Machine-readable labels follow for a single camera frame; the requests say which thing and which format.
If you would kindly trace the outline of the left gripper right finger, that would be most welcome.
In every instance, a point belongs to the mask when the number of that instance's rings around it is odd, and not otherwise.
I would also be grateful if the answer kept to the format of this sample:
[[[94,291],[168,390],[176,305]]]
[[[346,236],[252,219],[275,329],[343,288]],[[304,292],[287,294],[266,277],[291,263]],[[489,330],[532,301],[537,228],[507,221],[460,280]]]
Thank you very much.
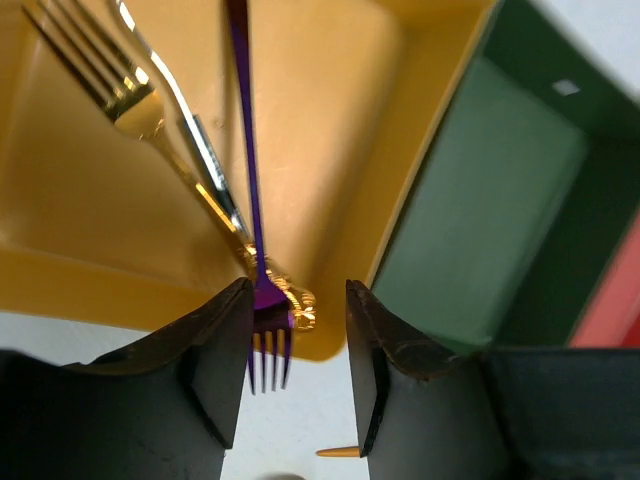
[[[384,418],[391,372],[430,381],[464,359],[388,310],[359,280],[346,282],[345,322],[358,448],[367,456]]]

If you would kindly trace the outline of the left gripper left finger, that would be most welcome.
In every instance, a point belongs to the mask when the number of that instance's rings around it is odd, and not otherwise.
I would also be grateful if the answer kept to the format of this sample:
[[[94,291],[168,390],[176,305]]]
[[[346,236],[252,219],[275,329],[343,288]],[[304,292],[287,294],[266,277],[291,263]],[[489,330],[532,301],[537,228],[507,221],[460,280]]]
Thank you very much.
[[[236,279],[196,310],[88,364],[67,370],[136,376],[175,366],[176,382],[210,434],[233,446],[253,327],[254,288]]]

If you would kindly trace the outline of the purple fork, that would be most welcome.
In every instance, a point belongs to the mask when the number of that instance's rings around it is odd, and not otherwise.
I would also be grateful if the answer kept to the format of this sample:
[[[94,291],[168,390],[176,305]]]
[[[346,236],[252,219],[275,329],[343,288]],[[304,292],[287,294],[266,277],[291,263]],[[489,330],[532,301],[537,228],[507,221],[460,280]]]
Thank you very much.
[[[290,311],[289,299],[268,275],[253,122],[248,2],[246,0],[228,1],[226,9],[236,62],[247,152],[251,218],[256,250],[254,336],[259,339],[261,382],[263,385],[267,384],[266,351],[267,342],[271,341],[272,386],[285,388],[289,376],[294,317]]]

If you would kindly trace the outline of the gold fork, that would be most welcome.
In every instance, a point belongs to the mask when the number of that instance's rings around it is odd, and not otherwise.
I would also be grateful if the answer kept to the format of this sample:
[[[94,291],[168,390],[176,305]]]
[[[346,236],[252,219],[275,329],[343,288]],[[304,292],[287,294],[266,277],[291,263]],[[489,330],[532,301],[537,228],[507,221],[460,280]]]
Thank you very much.
[[[40,16],[28,7],[22,11],[63,66],[117,130],[152,145],[174,164],[212,212],[256,281],[254,233],[248,230],[253,242],[243,243],[208,191],[190,143],[177,125],[178,109],[170,103],[169,90],[152,70],[151,62],[149,70],[136,64],[81,2],[40,1],[37,5]],[[289,299],[293,329],[314,329],[315,296],[294,285],[268,259],[267,264],[269,277]]]

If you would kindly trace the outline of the silver teal-handled fork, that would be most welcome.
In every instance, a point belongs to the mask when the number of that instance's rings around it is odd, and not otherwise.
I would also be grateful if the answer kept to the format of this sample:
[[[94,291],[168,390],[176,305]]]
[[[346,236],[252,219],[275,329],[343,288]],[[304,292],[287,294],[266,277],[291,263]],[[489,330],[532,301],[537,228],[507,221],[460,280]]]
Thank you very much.
[[[205,185],[213,196],[222,212],[230,220],[231,226],[239,235],[243,243],[252,243],[250,232],[232,197],[229,184],[215,150],[199,117],[194,115],[169,67],[158,53],[146,42],[141,34],[127,4],[124,1],[111,1],[111,10],[123,31],[127,32],[135,48],[148,57],[152,70],[169,90],[169,101],[178,109],[177,125],[184,137],[190,143],[192,153],[197,160],[200,170],[205,176]]]

